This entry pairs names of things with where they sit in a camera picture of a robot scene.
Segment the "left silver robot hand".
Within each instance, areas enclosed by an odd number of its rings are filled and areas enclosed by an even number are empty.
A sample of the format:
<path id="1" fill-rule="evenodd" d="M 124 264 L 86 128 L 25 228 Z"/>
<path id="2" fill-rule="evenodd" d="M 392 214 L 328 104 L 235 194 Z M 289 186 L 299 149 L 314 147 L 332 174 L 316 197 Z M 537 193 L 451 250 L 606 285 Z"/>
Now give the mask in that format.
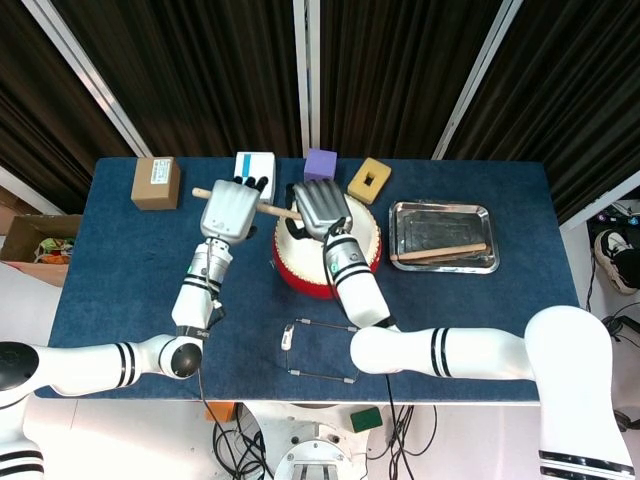
<path id="1" fill-rule="evenodd" d="M 261 193 L 268 183 L 267 177 L 216 180 L 201 216 L 202 235 L 229 245 L 243 242 L 249 235 Z"/>

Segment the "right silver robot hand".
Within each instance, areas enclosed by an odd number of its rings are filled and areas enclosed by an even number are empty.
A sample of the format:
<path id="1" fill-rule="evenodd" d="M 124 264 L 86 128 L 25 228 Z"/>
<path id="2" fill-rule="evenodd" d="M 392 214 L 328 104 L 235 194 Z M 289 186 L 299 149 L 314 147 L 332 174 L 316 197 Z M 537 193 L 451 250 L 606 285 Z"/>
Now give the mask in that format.
<path id="1" fill-rule="evenodd" d="M 345 195 L 334 180 L 321 179 L 291 183 L 286 187 L 287 207 L 296 206 L 302 226 L 287 218 L 286 228 L 296 240 L 324 241 L 328 236 L 350 233 L 353 218 Z"/>

